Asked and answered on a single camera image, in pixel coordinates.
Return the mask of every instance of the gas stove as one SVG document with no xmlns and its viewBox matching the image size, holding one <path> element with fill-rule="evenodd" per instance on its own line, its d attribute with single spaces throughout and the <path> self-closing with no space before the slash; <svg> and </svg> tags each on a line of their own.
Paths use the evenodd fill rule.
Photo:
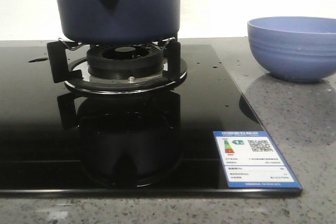
<svg viewBox="0 0 336 224">
<path fill-rule="evenodd" d="M 154 61 L 150 77 L 141 74 L 148 69 L 97 77 L 85 55 L 140 59 L 142 48 L 164 45 L 83 46 L 65 54 L 61 44 L 48 44 L 50 62 L 45 45 L 0 49 L 0 195 L 300 195 L 301 186 L 230 185 L 214 132 L 264 129 L 210 45 L 159 56 L 164 67 L 158 74 Z"/>
</svg>

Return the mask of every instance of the ceramic bowl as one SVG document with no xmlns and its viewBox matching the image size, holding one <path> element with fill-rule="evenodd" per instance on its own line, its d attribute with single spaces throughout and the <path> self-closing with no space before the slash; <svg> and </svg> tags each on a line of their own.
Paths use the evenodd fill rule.
<svg viewBox="0 0 336 224">
<path fill-rule="evenodd" d="M 247 27 L 253 56 L 274 77 L 317 82 L 336 72 L 336 19 L 264 17 Z"/>
</svg>

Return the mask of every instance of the granite countertop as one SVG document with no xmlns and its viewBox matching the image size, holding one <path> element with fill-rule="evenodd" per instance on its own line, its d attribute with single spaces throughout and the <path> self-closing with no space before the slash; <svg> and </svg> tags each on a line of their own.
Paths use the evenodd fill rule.
<svg viewBox="0 0 336 224">
<path fill-rule="evenodd" d="M 297 84 L 265 74 L 247 38 L 211 44 L 303 186 L 288 199 L 0 199 L 0 223 L 336 223 L 336 75 Z M 46 41 L 32 41 L 41 45 Z M 22 42 L 0 41 L 0 46 Z"/>
</svg>

